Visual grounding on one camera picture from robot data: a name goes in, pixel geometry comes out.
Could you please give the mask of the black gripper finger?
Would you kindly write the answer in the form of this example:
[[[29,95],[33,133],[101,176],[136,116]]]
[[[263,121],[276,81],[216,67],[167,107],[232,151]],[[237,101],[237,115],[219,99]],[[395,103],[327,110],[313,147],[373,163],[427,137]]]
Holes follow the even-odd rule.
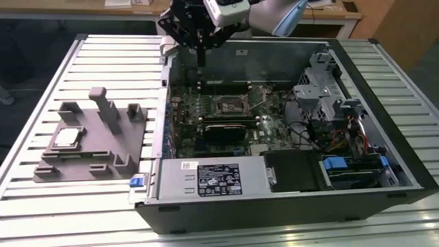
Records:
[[[197,67],[201,67],[201,43],[193,17],[191,12],[181,13],[167,9],[159,17],[157,24],[179,45],[196,54]]]
[[[231,36],[240,30],[241,23],[228,25],[219,30],[215,30],[215,26],[209,25],[201,29],[201,67],[205,66],[207,50],[219,48]]]

